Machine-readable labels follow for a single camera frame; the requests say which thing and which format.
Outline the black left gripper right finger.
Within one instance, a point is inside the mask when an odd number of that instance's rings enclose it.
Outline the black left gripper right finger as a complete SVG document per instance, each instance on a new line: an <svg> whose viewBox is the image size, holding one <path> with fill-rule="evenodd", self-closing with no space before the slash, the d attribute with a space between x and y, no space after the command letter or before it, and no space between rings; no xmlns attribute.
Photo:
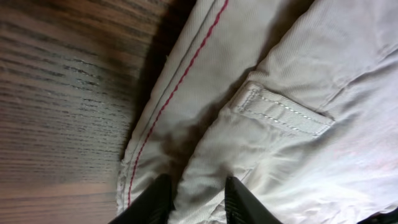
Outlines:
<svg viewBox="0 0 398 224"><path fill-rule="evenodd" d="M236 177L228 177L224 192L227 224L282 224Z"/></svg>

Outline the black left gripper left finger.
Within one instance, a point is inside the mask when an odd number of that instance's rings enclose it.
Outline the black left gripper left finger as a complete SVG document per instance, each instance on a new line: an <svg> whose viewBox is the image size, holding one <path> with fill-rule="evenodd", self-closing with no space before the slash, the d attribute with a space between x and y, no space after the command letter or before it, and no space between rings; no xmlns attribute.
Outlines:
<svg viewBox="0 0 398 224"><path fill-rule="evenodd" d="M166 224L173 208L171 176L161 174L109 224Z"/></svg>

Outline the beige khaki shorts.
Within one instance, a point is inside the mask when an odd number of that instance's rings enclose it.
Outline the beige khaki shorts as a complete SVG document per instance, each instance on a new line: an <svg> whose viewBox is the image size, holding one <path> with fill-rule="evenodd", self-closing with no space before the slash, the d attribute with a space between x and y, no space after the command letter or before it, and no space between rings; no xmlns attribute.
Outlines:
<svg viewBox="0 0 398 224"><path fill-rule="evenodd" d="M225 223L237 177L283 223L397 208L397 1L197 1L127 145L118 212Z"/></svg>

